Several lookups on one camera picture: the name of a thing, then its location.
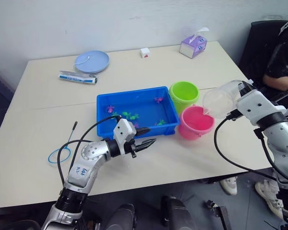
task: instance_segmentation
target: white sneaker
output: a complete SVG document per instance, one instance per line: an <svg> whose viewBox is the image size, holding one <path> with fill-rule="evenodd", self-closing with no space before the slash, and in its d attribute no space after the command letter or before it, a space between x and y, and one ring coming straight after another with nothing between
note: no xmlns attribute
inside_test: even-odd
<svg viewBox="0 0 288 230"><path fill-rule="evenodd" d="M271 211L280 219L283 219L282 207L283 201L277 199L276 195L278 191L271 189L270 182L264 180L264 182L257 182L255 184L257 193L267 202Z"/></svg>
<svg viewBox="0 0 288 230"><path fill-rule="evenodd" d="M237 177L236 176L227 178L225 180L221 180L220 184L228 195L237 194Z"/></svg>

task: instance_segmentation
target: small toy figure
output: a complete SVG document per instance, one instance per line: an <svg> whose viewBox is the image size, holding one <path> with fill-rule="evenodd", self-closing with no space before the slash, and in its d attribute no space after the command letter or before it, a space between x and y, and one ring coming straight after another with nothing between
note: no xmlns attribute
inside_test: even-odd
<svg viewBox="0 0 288 230"><path fill-rule="evenodd" d="M113 109L114 109L114 108L115 108L114 106L109 105L109 106L107 107L108 113L109 113L109 114L113 113Z"/></svg>
<svg viewBox="0 0 288 230"><path fill-rule="evenodd" d="M163 101L163 97L155 97L155 101L160 104L160 102Z"/></svg>
<svg viewBox="0 0 288 230"><path fill-rule="evenodd" d="M128 112L122 112L123 116L126 117L126 119L128 119L131 116L131 113Z"/></svg>
<svg viewBox="0 0 288 230"><path fill-rule="evenodd" d="M159 123L156 123L155 125L156 126L161 126L161 125L164 125L164 124L166 124L165 120L160 119Z"/></svg>
<svg viewBox="0 0 288 230"><path fill-rule="evenodd" d="M139 119L139 115L138 114L135 114L133 116L130 116L130 120L135 120L135 119Z"/></svg>
<svg viewBox="0 0 288 230"><path fill-rule="evenodd" d="M134 123L133 126L134 126L135 128L139 128L139 127L140 127L140 126L139 126L139 123L137 123L137 122Z"/></svg>

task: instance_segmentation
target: white table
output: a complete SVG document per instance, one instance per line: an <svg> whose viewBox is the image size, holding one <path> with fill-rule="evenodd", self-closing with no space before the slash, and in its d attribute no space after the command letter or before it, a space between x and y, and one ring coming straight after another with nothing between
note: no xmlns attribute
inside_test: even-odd
<svg viewBox="0 0 288 230"><path fill-rule="evenodd" d="M153 48L152 56L146 59L139 57L138 50L109 53L111 65L100 73L97 85L57 79L60 69L71 68L74 57L30 61L0 129L0 207L58 198L59 173L47 157L67 141L75 121L78 125L73 138L79 138L95 123L98 94L170 86L178 80L192 81L203 89L244 79L217 42L209 43L207 50L195 59L188 59L177 50L177 46ZM200 91L198 104L205 92ZM246 167L269 167L252 130L245 118L225 123L219 132L220 148ZM107 162L90 195L243 171L218 155L213 132L197 141L183 140L178 133L156 138L135 159L127 155ZM86 139L100 138L93 130ZM62 166L65 177L70 161Z"/></svg>

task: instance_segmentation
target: blue plastic tray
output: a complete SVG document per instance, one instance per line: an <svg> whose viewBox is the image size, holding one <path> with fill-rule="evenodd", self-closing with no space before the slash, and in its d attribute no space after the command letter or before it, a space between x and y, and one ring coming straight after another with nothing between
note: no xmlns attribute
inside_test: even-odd
<svg viewBox="0 0 288 230"><path fill-rule="evenodd" d="M109 106L113 106L113 112L121 115L122 118L127 118L136 127L151 128L148 133L139 138L174 134L175 126L180 123L168 89L165 86L98 95L97 121L113 114L109 113ZM139 118L132 120L130 116L123 115L123 112L130 113L130 116L138 114ZM115 119L101 123L97 126L97 135L112 139L115 125Z"/></svg>

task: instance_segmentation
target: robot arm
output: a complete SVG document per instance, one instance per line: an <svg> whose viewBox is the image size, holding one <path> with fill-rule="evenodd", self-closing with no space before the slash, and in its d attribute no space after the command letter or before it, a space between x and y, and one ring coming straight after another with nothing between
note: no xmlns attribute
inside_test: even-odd
<svg viewBox="0 0 288 230"><path fill-rule="evenodd" d="M151 146L156 139L149 139L136 146L134 136L145 134L148 128L135 129L131 122L120 119L114 129L113 140L90 142L84 146L81 156L71 168L65 180L60 196L42 226L42 230L59 229L57 223L65 227L73 226L82 216L82 208L90 193L99 168L111 157L144 150Z"/></svg>
<svg viewBox="0 0 288 230"><path fill-rule="evenodd" d="M288 120L283 106L275 106L261 92L250 88L243 82L239 85L241 98L237 101L237 110L250 120L253 126L259 126L267 137L267 144L274 156L274 164L288 177ZM280 192L277 197L283 200L283 216L288 223L288 180L276 172Z"/></svg>

